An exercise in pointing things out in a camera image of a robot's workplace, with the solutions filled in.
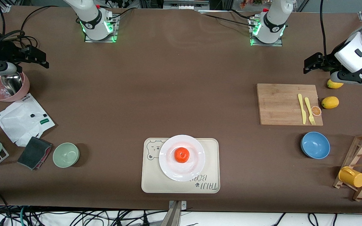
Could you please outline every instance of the teal cable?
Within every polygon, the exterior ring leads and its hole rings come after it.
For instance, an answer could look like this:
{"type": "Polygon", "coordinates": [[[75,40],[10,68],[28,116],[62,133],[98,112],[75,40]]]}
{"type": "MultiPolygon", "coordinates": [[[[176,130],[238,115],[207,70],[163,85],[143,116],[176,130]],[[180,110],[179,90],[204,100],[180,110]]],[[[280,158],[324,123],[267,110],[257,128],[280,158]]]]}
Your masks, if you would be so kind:
{"type": "Polygon", "coordinates": [[[23,210],[25,210],[25,207],[22,207],[22,209],[20,210],[20,223],[22,224],[22,226],[25,226],[23,223],[23,210]]]}

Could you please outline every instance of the white plate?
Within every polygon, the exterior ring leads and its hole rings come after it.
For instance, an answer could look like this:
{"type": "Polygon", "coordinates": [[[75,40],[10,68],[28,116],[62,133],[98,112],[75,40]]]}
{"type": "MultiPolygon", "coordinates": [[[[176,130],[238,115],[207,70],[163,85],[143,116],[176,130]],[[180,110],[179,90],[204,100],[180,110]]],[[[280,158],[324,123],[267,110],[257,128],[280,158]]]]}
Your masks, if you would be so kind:
{"type": "Polygon", "coordinates": [[[160,168],[172,180],[189,181],[197,177],[205,166],[205,151],[201,143],[187,135],[177,135],[168,139],[160,149],[158,156],[160,168]],[[189,159],[179,163],[174,158],[178,148],[189,151],[189,159]]]}

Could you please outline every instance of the yellow knife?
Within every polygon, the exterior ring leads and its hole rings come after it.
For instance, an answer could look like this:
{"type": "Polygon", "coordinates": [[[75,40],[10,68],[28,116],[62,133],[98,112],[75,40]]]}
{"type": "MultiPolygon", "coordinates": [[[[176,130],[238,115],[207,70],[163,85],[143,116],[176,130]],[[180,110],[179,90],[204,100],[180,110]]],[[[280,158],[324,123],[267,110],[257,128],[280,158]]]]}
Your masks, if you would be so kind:
{"type": "Polygon", "coordinates": [[[300,102],[300,107],[301,107],[301,114],[303,115],[303,124],[305,125],[306,113],[305,113],[304,106],[303,106],[303,96],[301,95],[301,93],[299,93],[298,97],[299,97],[299,102],[300,102]]]}

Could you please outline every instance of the wooden cutting board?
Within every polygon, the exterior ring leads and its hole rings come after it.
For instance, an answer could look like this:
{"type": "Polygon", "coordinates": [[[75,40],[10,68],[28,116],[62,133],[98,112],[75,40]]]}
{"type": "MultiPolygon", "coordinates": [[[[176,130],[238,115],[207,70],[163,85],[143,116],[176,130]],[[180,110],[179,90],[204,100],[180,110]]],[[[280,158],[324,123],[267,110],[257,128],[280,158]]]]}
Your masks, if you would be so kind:
{"type": "MultiPolygon", "coordinates": [[[[257,84],[258,105],[261,125],[311,126],[304,98],[308,97],[312,106],[318,106],[315,85],[257,84]],[[306,123],[303,125],[301,108],[297,95],[303,96],[306,123]]],[[[322,116],[314,116],[317,126],[323,126],[322,116]]]]}

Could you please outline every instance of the brown table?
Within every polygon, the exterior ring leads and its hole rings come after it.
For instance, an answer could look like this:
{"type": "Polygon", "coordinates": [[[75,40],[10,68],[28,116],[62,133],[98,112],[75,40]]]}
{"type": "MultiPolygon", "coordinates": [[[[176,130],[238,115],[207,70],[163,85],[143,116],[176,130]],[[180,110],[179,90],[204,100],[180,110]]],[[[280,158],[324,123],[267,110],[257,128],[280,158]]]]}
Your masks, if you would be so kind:
{"type": "MultiPolygon", "coordinates": [[[[12,7],[7,30],[34,7],[12,7]]],[[[244,22],[230,13],[216,13],[244,22]]],[[[23,148],[0,128],[10,153],[0,165],[0,192],[11,205],[167,209],[187,200],[202,211],[362,213],[353,191],[332,187],[355,135],[362,134],[362,86],[325,87],[329,73],[303,75],[303,60],[322,51],[317,13],[293,13],[283,47],[250,46],[247,27],[192,10],[134,10],[117,43],[84,43],[71,8],[49,8],[26,23],[50,69],[23,63],[30,92],[56,122],[43,139],[75,143],[80,159],[60,169],[52,155],[40,170],[16,163],[23,148]],[[257,83],[316,84],[340,105],[324,126],[261,126],[257,83]],[[300,139],[318,131],[332,149],[306,157],[300,139]],[[143,142],[188,134],[220,145],[216,194],[147,194],[141,189],[143,142]]],[[[359,27],[356,14],[325,14],[328,50],[359,27]]],[[[9,103],[0,102],[0,111],[9,103]]]]}

